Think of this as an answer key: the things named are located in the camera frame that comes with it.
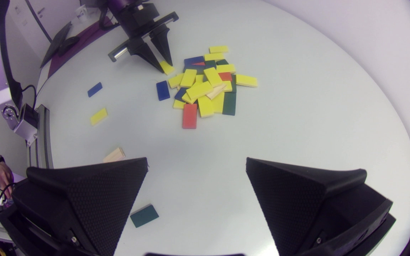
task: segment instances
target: round table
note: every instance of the round table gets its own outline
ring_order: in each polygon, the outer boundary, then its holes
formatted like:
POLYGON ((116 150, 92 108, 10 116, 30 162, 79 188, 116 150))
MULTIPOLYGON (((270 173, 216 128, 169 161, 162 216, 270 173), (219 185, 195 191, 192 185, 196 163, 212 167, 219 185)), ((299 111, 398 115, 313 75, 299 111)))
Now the round table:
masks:
POLYGON ((39 93, 50 109, 55 168, 97 164, 121 147, 147 157, 149 172, 132 207, 159 218, 127 221, 115 255, 278 255, 245 172, 246 157, 329 170, 368 171, 366 184, 394 204, 397 219, 372 255, 398 255, 410 236, 410 141, 381 89, 355 60, 314 28, 261 1, 154 1, 169 23, 176 73, 183 60, 228 45, 239 74, 236 115, 198 118, 181 128, 173 99, 155 84, 170 76, 140 57, 107 54, 127 39, 116 28, 69 60, 39 93), (87 90, 103 89, 88 98, 87 90), (101 108, 109 116, 96 126, 101 108))

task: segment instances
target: dark green block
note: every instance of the dark green block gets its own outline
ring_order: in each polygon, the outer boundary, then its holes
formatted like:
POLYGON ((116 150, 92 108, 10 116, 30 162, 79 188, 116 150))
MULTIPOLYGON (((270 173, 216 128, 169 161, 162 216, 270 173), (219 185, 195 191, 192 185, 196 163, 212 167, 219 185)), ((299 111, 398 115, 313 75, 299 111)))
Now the dark green block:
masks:
POLYGON ((228 65, 229 63, 226 60, 218 60, 216 65, 228 65))
POLYGON ((232 84, 232 91, 231 92, 236 93, 236 76, 235 75, 232 75, 231 84, 232 84))
POLYGON ((224 93, 224 106, 222 108, 223 115, 235 115, 236 94, 232 92, 224 93))
POLYGON ((216 62, 214 60, 207 60, 205 62, 205 68, 216 68, 216 62))
POLYGON ((147 224, 148 222, 158 218, 159 215, 150 204, 149 206, 139 210, 138 212, 131 215, 131 220, 134 223, 135 227, 138 228, 142 225, 147 224))

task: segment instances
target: pile of blocks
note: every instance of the pile of blocks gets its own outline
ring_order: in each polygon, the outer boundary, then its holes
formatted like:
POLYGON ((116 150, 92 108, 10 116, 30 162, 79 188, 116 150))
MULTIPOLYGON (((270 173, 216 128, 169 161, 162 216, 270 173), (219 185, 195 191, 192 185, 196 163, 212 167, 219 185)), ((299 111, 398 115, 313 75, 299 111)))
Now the pile of blocks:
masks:
MULTIPOLYGON (((183 110, 184 129, 196 129, 197 109, 202 118, 216 113, 234 116, 236 86, 257 87, 256 78, 236 74, 234 64, 224 58, 226 52, 227 46, 210 47, 209 54, 185 59, 183 73, 156 84, 160 101, 170 98, 169 87, 178 89, 173 107, 183 110)), ((167 75, 174 71, 166 62, 161 66, 167 75)))

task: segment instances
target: purple panel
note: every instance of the purple panel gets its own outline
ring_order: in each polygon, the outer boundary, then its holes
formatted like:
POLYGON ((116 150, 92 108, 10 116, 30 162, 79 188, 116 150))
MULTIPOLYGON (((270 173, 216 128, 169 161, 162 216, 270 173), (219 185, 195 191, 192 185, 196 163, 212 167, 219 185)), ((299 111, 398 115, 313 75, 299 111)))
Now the purple panel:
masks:
MULTIPOLYGON (((109 25, 110 20, 108 17, 105 17, 104 25, 109 25)), ((55 54, 52 57, 52 62, 50 64, 50 70, 48 72, 48 77, 51 77, 59 68, 64 65, 68 60, 75 56, 78 52, 83 50, 89 44, 94 42, 99 37, 103 36, 109 31, 103 31, 99 29, 99 21, 96 21, 94 24, 86 28, 84 31, 77 34, 80 37, 80 40, 75 44, 71 49, 69 49, 63 56, 59 57, 58 54, 55 54)))

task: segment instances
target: yellow block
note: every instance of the yellow block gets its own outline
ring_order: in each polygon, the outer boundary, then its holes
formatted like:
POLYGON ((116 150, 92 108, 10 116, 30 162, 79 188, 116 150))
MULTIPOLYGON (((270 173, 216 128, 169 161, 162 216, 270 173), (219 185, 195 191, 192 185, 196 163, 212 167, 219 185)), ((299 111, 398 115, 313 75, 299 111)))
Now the yellow block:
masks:
POLYGON ((205 54, 204 58, 205 58, 205 61, 224 60, 224 54, 222 52, 220 52, 220 53, 210 53, 210 54, 205 54))
POLYGON ((197 74, 197 70, 195 69, 187 69, 184 71, 183 79, 179 84, 180 87, 191 87, 195 80, 195 75, 197 74))
POLYGON ((213 110, 215 113, 222 114, 222 109, 224 108, 224 92, 221 92, 214 99, 211 100, 213 104, 213 110))
POLYGON ((184 101, 186 101, 186 102, 189 103, 189 104, 194 104, 194 102, 197 100, 197 98, 191 99, 188 94, 184 94, 184 95, 181 97, 181 99, 184 100, 184 101))
POLYGON ((234 64, 228 64, 228 65, 217 65, 216 66, 216 71, 218 73, 235 73, 235 65, 234 64))
POLYGON ((203 83, 204 82, 204 75, 195 76, 195 82, 203 83))
POLYGON ((164 73, 166 75, 169 75, 170 73, 175 71, 175 68, 169 65, 165 60, 161 61, 159 64, 161 65, 161 68, 162 70, 164 70, 164 73))
POLYGON ((215 68, 205 69, 204 74, 206 75, 206 78, 210 82, 211 86, 216 87, 222 84, 222 79, 215 68))
POLYGON ((174 77, 172 77, 171 79, 168 80, 169 82, 169 86, 173 89, 175 87, 179 86, 179 83, 181 83, 181 80, 183 79, 183 73, 180 73, 174 77))
POLYGON ((99 123, 102 119, 104 119, 107 116, 107 109, 103 108, 99 110, 96 114, 94 114, 90 120, 91 120, 91 125, 95 126, 97 123, 99 123))
MULTIPOLYGON (((200 85, 200 84, 202 84, 202 83, 199 82, 199 81, 195 81, 195 83, 191 86, 191 88, 194 87, 194 86, 200 85)), ((194 104, 194 102, 197 100, 197 98, 191 99, 188 94, 184 94, 181 97, 181 99, 186 101, 189 104, 194 104)))
POLYGON ((217 86, 213 88, 213 92, 210 92, 206 96, 210 98, 210 100, 214 99, 218 94, 220 94, 224 89, 226 88, 226 84, 222 84, 220 86, 217 86))
POLYGON ((201 83, 199 85, 195 85, 186 90, 186 93, 189 95, 191 99, 199 98, 200 96, 209 94, 210 92, 213 92, 213 87, 208 81, 201 83))
POLYGON ((183 109, 184 108, 184 104, 186 104, 186 102, 181 102, 179 100, 175 100, 174 101, 174 108, 175 109, 183 109))
POLYGON ((227 47, 227 46, 213 46, 213 47, 210 47, 210 53, 219 53, 219 52, 229 52, 229 47, 227 47))
POLYGON ((222 82, 226 85, 223 92, 231 92, 232 91, 232 82, 231 81, 222 81, 222 82))
POLYGON ((116 161, 122 160, 125 157, 126 156, 124 155, 124 152, 122 151, 122 149, 117 148, 113 152, 111 152, 108 156, 106 156, 102 162, 116 162, 116 161))
POLYGON ((199 101, 200 117, 205 118, 215 114, 215 109, 211 103, 210 98, 202 96, 197 99, 199 101))
POLYGON ((251 76, 235 75, 235 80, 238 85, 257 87, 257 78, 251 76))

